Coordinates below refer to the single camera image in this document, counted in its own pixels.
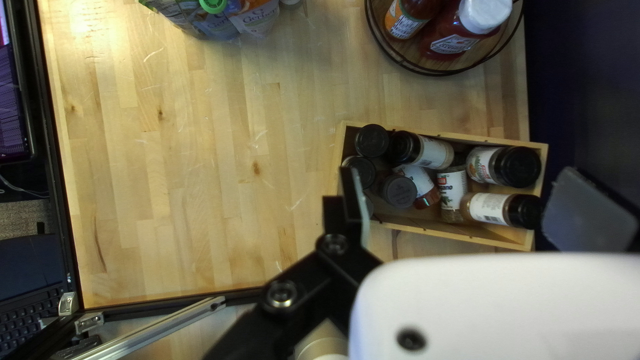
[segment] orange sauce bottle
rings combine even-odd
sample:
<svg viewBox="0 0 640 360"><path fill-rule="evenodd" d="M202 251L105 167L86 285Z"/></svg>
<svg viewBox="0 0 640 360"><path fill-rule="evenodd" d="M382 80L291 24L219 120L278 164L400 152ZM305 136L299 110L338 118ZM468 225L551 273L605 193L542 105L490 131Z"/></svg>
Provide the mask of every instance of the orange sauce bottle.
<svg viewBox="0 0 640 360"><path fill-rule="evenodd" d="M394 0L385 15L385 29L391 36L406 40L438 15L446 0Z"/></svg>
<svg viewBox="0 0 640 360"><path fill-rule="evenodd" d="M512 7L512 0L450 1L424 29L421 55L440 61L459 58L480 40L496 35Z"/></svg>

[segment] wooden box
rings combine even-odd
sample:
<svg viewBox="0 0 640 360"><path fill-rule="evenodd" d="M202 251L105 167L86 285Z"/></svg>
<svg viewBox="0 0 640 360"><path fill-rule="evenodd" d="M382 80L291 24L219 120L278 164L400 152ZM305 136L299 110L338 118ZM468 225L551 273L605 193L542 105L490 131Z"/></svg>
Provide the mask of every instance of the wooden box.
<svg viewBox="0 0 640 360"><path fill-rule="evenodd" d="M338 167L344 158L351 155L357 155L354 146L355 135L358 130L366 125L366 123L344 122L336 130L336 146L333 155L333 163ZM527 193L540 196L542 190L542 180L544 177L544 169L547 163L547 148L544 143L523 142L517 140L507 140L498 138L489 138L485 136L464 135L455 133L433 132L420 129L410 129L398 126L385 126L388 131L407 130L417 134L434 136L452 142L455 146L466 145L516 145L526 146L534 149L539 155L542 162L542 172L534 186L516 189L508 186L480 184L469 179L469 190L472 192L491 192L491 193ZM337 188L337 172L333 179L332 186ZM410 231L413 233L426 234L432 236L441 236L461 241L469 241L473 243L481 243L496 247L503 247L513 250L531 251L533 245L533 230L518 229L494 224L478 224L478 225L460 225L448 224L440 218L440 205L435 204L424 210L397 209L388 205L384 200L377 196L372 196L374 203L373 222L379 222L382 226L389 229L397 229L402 231Z"/></svg>

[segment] wooden table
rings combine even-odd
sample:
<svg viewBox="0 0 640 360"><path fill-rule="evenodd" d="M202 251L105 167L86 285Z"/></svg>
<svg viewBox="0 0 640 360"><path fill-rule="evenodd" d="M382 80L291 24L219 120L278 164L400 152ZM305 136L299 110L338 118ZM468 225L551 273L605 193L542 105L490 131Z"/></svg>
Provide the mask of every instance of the wooden table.
<svg viewBox="0 0 640 360"><path fill-rule="evenodd" d="M426 78L382 55L361 0L231 42L135 0L39 6L86 307L255 286L311 251L343 120L528 139L522 32ZM383 259L495 250L373 233Z"/></svg>

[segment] black keyboard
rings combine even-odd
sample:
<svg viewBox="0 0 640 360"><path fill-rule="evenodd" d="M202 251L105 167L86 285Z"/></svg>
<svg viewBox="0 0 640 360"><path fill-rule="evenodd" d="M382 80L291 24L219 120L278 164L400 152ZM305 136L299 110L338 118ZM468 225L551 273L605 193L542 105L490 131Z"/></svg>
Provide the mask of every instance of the black keyboard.
<svg viewBox="0 0 640 360"><path fill-rule="evenodd" d="M62 283L23 295L0 306L0 359L40 330L38 320L58 315Z"/></svg>

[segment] wooden tray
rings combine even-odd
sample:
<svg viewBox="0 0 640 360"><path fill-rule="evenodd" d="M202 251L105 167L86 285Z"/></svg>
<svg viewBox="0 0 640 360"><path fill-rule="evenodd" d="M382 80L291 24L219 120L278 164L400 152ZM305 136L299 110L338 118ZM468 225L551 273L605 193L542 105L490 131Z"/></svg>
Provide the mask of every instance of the wooden tray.
<svg viewBox="0 0 640 360"><path fill-rule="evenodd" d="M420 33L413 38L400 41L389 35L384 28L384 18L393 0L365 0L365 10L369 29L382 51L393 62L407 70L427 76L448 76L472 69L498 54L511 40L522 20L522 3L513 3L511 16L502 26L500 33L480 41L471 50L454 61L425 59L418 52Z"/></svg>
<svg viewBox="0 0 640 360"><path fill-rule="evenodd" d="M336 149L333 154L333 163L336 168L342 163L347 156L356 155L354 146L355 135L358 130L365 126L366 123L345 122L336 131ZM540 196L542 191L542 182L545 176L545 166L547 164L548 145L536 142L523 142L518 140L489 138L485 136L464 135L444 132L424 131L420 129L410 129L407 127L385 126L388 131L407 130L414 133L439 137L453 144L469 144L469 145L510 145L510 146L526 146L532 148L540 155L542 162L542 172L533 186L524 189L516 189L509 186L501 186L494 184L480 184L469 180L469 190L471 192L490 192L490 193L526 193ZM338 187L337 172L332 179L335 189ZM397 209L388 205L384 200L377 196L370 196L374 204L373 222L379 223L388 229L409 231L411 233L426 234L449 238L461 241L469 241L472 243L480 243L502 247L505 249L531 251L533 245L533 230L519 229L495 224L477 224L462 225L448 224L440 218L440 205L430 206L424 210L417 209Z"/></svg>

